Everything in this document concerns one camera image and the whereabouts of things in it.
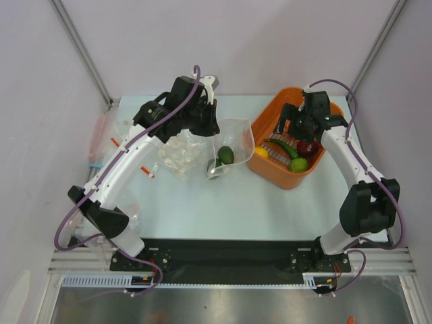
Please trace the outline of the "oval dark green avocado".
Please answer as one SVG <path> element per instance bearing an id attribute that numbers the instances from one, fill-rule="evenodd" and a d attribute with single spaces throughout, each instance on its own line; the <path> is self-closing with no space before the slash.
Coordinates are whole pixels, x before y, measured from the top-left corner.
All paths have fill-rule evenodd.
<path id="1" fill-rule="evenodd" d="M 217 157 L 225 165 L 234 163 L 234 152 L 229 146 L 222 146 L 217 151 Z"/>

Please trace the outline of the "orange plastic basket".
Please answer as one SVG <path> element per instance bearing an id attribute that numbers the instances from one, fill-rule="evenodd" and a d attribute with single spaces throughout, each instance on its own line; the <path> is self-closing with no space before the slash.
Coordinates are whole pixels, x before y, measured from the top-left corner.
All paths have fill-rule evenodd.
<path id="1" fill-rule="evenodd" d="M 344 124 L 342 121 L 344 113 L 335 103 L 330 101 L 328 94 L 323 90 L 307 92 L 298 87 L 288 87 L 281 90 L 254 120 L 252 123 L 252 133 L 255 146 L 265 148 L 269 153 L 269 159 L 264 159 L 254 153 L 247 162 L 248 167 L 251 171 L 280 188 L 289 190 L 299 186 L 303 179 L 314 171 L 326 150 L 321 145 L 321 141 L 317 142 L 314 140 L 319 143 L 320 149 L 315 155 L 304 158 L 308 161 L 308 170 L 302 173 L 294 173 L 288 169 L 290 161 L 292 160 L 289 154 L 280 146 L 264 141 L 264 139 L 267 138 L 282 140 L 295 150 L 297 142 L 301 141 L 294 139 L 287 133 L 290 124 L 289 121 L 286 122 L 282 134 L 275 133 L 275 127 L 281 113 L 281 108 L 285 103 L 297 107 L 304 104 L 307 109 L 311 109 L 313 115 L 318 119 L 322 131 L 324 130 L 324 126 L 331 123 L 339 122 L 340 124 Z"/>

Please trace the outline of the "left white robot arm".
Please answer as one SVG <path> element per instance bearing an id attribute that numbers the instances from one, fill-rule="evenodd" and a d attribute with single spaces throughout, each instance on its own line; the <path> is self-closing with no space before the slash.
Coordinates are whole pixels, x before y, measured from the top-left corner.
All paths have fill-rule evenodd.
<path id="1" fill-rule="evenodd" d="M 84 187 L 72 186 L 68 192 L 75 208 L 126 253 L 125 262 L 134 270 L 147 266 L 149 254 L 130 218 L 118 208 L 118 200 L 144 158 L 170 138 L 182 130 L 202 137 L 220 132 L 214 99 L 218 83 L 217 76 L 212 75 L 176 78 L 169 92 L 140 107 L 126 138 L 96 176 Z"/>

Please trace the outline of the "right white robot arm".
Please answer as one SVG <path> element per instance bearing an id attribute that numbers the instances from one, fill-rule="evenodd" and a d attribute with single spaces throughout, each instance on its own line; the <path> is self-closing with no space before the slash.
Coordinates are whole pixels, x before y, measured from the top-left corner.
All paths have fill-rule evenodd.
<path id="1" fill-rule="evenodd" d="M 294 139 L 317 141 L 333 157 L 348 186 L 338 223 L 315 240 L 312 250 L 313 266 L 326 271 L 335 264 L 336 255 L 394 226 L 400 185 L 384 178 L 359 152 L 350 137 L 351 125 L 344 116 L 331 112 L 325 91 L 303 90 L 302 98 L 299 106 L 283 105 L 276 131 L 287 126 Z"/>

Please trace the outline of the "green chili pepper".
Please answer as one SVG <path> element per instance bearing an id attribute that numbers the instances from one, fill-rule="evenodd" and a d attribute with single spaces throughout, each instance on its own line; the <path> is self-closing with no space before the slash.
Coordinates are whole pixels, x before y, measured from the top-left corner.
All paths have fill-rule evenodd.
<path id="1" fill-rule="evenodd" d="M 284 142 L 282 140 L 278 140 L 278 139 L 274 139 L 274 138 L 267 138 L 267 139 L 264 139 L 264 141 L 280 146 L 287 154 L 289 154 L 291 159 L 297 159 L 300 157 L 294 148 L 292 148 L 289 144 L 287 144 L 286 142 Z"/>

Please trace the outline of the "dark red apple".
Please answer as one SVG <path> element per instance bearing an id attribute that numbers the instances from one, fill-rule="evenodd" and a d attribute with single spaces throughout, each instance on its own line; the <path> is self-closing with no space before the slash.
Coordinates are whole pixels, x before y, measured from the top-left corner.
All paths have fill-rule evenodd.
<path id="1" fill-rule="evenodd" d="M 296 150 L 300 157 L 306 158 L 315 155 L 320 149 L 319 143 L 312 141 L 298 141 Z"/>

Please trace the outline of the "clear dotted zip bag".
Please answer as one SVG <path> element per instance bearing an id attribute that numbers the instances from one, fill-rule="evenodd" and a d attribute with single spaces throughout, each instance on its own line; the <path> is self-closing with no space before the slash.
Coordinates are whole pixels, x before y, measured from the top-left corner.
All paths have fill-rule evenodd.
<path id="1" fill-rule="evenodd" d="M 249 119 L 227 118 L 218 121 L 220 133 L 213 136 L 214 159 L 217 151 L 222 146 L 229 146 L 234 152 L 234 163 L 225 165 L 216 170 L 216 176 L 208 180 L 216 179 L 226 174 L 230 169 L 241 165 L 251 159 L 255 149 L 255 141 L 252 133 L 252 126 Z"/>

